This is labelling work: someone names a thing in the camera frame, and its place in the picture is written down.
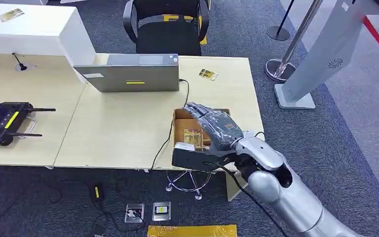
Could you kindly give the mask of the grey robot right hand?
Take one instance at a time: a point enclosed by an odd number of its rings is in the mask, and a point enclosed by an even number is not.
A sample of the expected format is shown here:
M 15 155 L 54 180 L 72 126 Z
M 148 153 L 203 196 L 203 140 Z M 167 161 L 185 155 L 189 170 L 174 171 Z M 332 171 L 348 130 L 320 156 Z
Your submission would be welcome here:
M 225 112 L 214 110 L 202 104 L 188 102 L 183 106 L 198 124 L 209 135 L 212 145 L 218 151 L 232 149 L 232 144 L 244 137 L 244 133 L 236 122 Z

